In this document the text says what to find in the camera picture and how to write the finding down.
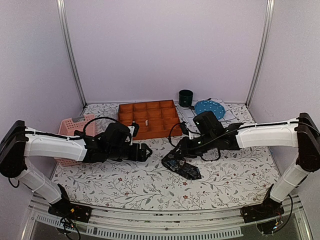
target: plastic basket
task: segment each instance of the plastic basket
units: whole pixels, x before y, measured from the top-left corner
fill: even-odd
[[[94,114],[88,114],[76,118],[68,118],[61,122],[59,134],[65,136],[74,136],[76,130],[82,131],[87,122],[94,119]],[[92,122],[85,130],[85,134],[94,136],[96,133],[96,123]],[[75,161],[66,158],[55,158],[55,160],[63,167],[82,164],[80,161]]]

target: black cup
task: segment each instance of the black cup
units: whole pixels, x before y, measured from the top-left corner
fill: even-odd
[[[181,90],[179,92],[179,105],[184,108],[188,108],[192,105],[192,98],[194,93],[190,90]]]

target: floral pattern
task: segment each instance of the floral pattern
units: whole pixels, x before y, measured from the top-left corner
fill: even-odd
[[[253,119],[243,104],[227,105],[243,123]],[[117,117],[118,104],[91,104],[85,114]],[[101,132],[108,121],[97,123]],[[177,144],[181,137],[173,137]],[[71,201],[96,206],[135,210],[222,209],[259,203],[267,188],[280,177],[267,147],[221,151],[213,162],[187,159],[197,166],[202,179],[186,180],[167,170],[161,159],[172,149],[167,138],[140,140],[153,150],[146,162],[108,160],[104,163],[57,166],[52,180],[65,187]],[[203,157],[217,156],[211,150]]]

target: brown tray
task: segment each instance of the brown tray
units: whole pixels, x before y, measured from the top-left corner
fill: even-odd
[[[173,125],[180,123],[173,100],[148,101],[119,105],[118,121],[126,126],[132,122],[139,124],[139,132],[134,140],[167,138]],[[171,136],[181,136],[176,126]]]

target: plate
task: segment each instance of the plate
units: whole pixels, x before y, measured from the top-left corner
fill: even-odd
[[[198,101],[194,105],[194,110],[197,115],[205,111],[211,111],[214,113],[218,120],[222,119],[226,114],[225,108],[220,103],[217,103],[215,101]]]

